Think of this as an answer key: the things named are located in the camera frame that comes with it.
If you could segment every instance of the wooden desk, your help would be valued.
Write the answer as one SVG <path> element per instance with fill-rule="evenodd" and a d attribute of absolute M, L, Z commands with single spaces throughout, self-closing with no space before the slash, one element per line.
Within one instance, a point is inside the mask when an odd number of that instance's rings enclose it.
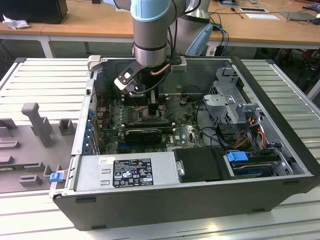
<path fill-rule="evenodd" d="M 61 24 L 47 24 L 41 31 L 48 36 L 133 38 L 130 12 L 116 11 L 108 4 L 67 1 L 68 12 Z"/>
<path fill-rule="evenodd" d="M 305 3 L 292 2 L 291 0 L 261 0 L 260 8 L 270 12 L 301 11 Z M 40 41 L 45 56 L 52 58 L 50 41 L 76 41 L 76 42 L 114 42 L 132 43 L 133 24 L 129 12 L 116 11 L 107 4 L 92 4 L 91 1 L 77 2 L 67 0 L 68 12 L 61 24 L 33 23 L 30 28 L 11 30 L 0 24 L 0 39 L 38 40 Z M 222 13 L 223 28 L 229 33 L 229 46 L 242 47 L 269 47 L 269 48 L 302 48 L 318 49 L 320 47 L 320 26 L 314 24 L 299 24 L 289 21 L 274 13 L 280 20 L 250 19 L 225 9 L 216 1 L 212 1 L 209 11 Z M 218 16 L 212 15 L 216 22 Z M 220 32 L 212 32 L 209 45 L 215 48 L 222 39 Z"/>
<path fill-rule="evenodd" d="M 261 0 L 261 2 L 273 6 L 269 7 L 265 4 L 258 5 L 260 8 L 265 8 L 269 12 L 298 12 L 303 10 L 302 7 L 306 5 L 302 2 L 292 2 L 285 8 L 279 8 L 286 5 L 289 1 Z M 240 3 L 241 6 L 249 8 L 249 6 L 244 4 L 244 2 L 240 1 Z M 280 20 L 250 19 L 246 14 L 241 14 L 244 17 L 244 19 L 241 19 L 238 14 L 230 14 L 234 13 L 231 11 L 230 7 L 226 9 L 222 8 L 224 7 L 218 2 L 212 2 L 209 7 L 209 11 L 222 13 L 220 14 L 222 26 L 223 29 L 229 33 L 230 45 L 237 45 L 238 43 L 241 46 L 246 45 L 248 47 L 251 47 L 252 44 L 263 44 L 265 47 L 266 45 L 273 47 L 273 45 L 277 46 L 281 44 L 306 45 L 306 48 L 310 48 L 308 45 L 311 45 L 314 46 L 315 49 L 320 47 L 320 26 L 318 25 L 314 25 L 312 23 L 306 25 L 299 24 L 296 21 L 287 21 L 280 13 L 272 13 L 272 15 L 275 15 Z M 316 15 L 314 11 L 308 10 L 306 13 L 310 13 L 314 16 Z M 217 14 L 213 14 L 212 18 L 216 23 L 219 23 Z M 220 39 L 220 32 L 213 32 L 210 38 L 211 41 L 217 41 Z"/>
<path fill-rule="evenodd" d="M 13 30 L 4 24 L 0 24 L 0 34 L 16 34 L 16 35 L 41 35 L 41 30 L 45 27 L 45 23 L 29 23 L 30 27 L 17 28 Z"/>

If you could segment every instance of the metal slotted surface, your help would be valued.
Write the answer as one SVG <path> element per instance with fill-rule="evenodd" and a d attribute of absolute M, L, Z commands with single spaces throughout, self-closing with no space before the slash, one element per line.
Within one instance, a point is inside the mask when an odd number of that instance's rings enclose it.
<path fill-rule="evenodd" d="M 319 109 L 275 65 L 264 60 L 243 60 L 253 77 L 301 138 L 313 156 L 320 162 Z M 252 103 L 255 99 L 244 87 Z"/>
<path fill-rule="evenodd" d="M 270 212 L 79 231 L 48 197 L 0 195 L 0 240 L 318 240 L 320 187 Z"/>
<path fill-rule="evenodd" d="M 27 58 L 14 66 L 0 86 L 0 115 L 16 125 L 29 125 L 21 113 L 24 103 L 38 103 L 39 114 L 51 124 L 60 119 L 78 123 L 88 79 L 85 58 Z"/>

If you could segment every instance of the robotic arm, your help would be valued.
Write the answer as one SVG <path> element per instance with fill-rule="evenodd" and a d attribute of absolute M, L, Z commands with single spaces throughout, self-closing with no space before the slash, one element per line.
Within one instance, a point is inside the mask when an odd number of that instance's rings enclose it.
<path fill-rule="evenodd" d="M 199 56 L 212 32 L 208 15 L 210 0 L 103 1 L 130 11 L 133 17 L 136 61 L 114 80 L 115 85 L 126 94 L 145 94 L 157 90 L 170 72 L 175 51 Z M 168 39 L 170 57 L 167 57 Z M 138 91 L 134 80 L 136 76 L 146 90 Z"/>

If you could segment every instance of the blue cable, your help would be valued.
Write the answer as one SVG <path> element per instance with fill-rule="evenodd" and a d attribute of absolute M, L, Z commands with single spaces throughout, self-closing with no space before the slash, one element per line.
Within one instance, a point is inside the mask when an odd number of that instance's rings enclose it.
<path fill-rule="evenodd" d="M 223 47 L 223 50 L 222 50 L 222 53 L 221 53 L 221 56 L 223 56 L 224 53 L 225 53 L 225 50 L 226 50 L 226 48 L 227 48 L 227 42 L 228 42 L 226 31 L 223 30 L 221 27 L 219 27 L 219 26 L 216 25 L 216 24 L 212 24 L 212 25 L 213 25 L 214 27 L 216 27 L 217 29 L 219 29 L 220 32 L 223 34 L 223 37 L 224 37 L 224 47 Z"/>

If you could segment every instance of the motherboard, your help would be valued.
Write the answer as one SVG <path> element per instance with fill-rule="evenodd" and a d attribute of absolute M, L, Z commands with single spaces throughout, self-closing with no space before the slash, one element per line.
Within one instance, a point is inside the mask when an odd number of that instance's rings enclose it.
<path fill-rule="evenodd" d="M 102 154 L 170 152 L 177 148 L 205 147 L 196 127 L 199 102 L 186 96 L 166 97 L 156 115 L 132 99 L 114 99 L 97 109 Z"/>

